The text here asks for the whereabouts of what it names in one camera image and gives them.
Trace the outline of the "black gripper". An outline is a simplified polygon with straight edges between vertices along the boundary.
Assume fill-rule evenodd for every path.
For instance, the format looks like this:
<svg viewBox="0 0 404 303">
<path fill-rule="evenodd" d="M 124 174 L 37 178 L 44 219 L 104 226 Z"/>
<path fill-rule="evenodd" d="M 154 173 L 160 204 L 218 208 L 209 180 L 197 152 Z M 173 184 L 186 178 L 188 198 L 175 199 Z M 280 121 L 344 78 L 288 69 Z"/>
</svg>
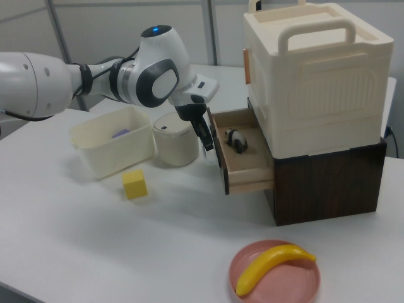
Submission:
<svg viewBox="0 0 404 303">
<path fill-rule="evenodd" d="M 213 139 L 209 127 L 206 124 L 203 116 L 207 110 L 206 104 L 187 104 L 182 106 L 175 106 L 179 117 L 183 121 L 189 121 L 200 139 L 204 149 L 210 151 L 214 149 Z"/>
</svg>

